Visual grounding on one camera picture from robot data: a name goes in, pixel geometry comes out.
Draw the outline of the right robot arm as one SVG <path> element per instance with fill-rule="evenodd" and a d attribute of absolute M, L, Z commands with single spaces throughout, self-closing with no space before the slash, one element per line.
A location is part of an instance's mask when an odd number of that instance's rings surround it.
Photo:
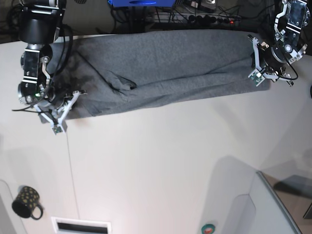
<path fill-rule="evenodd" d="M 65 0 L 22 0 L 19 12 L 19 40 L 27 44 L 20 64 L 23 78 L 18 86 L 19 100 L 27 112 L 42 102 L 51 104 L 56 95 L 55 79 L 64 70 L 73 48 L 73 31 L 63 23 Z M 53 58 L 51 45 L 59 38 L 64 41 L 53 72 L 47 67 Z"/>

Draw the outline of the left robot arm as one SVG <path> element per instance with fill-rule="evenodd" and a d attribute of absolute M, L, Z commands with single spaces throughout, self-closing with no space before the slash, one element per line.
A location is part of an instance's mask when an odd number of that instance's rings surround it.
<path fill-rule="evenodd" d="M 301 38 L 303 29 L 310 22 L 310 10 L 306 0 L 283 0 L 281 12 L 273 24 L 273 43 L 261 52 L 261 69 L 264 77 L 271 80 L 293 81 L 298 79 L 286 73 L 286 66 L 299 61 L 306 53 L 308 44 Z"/>

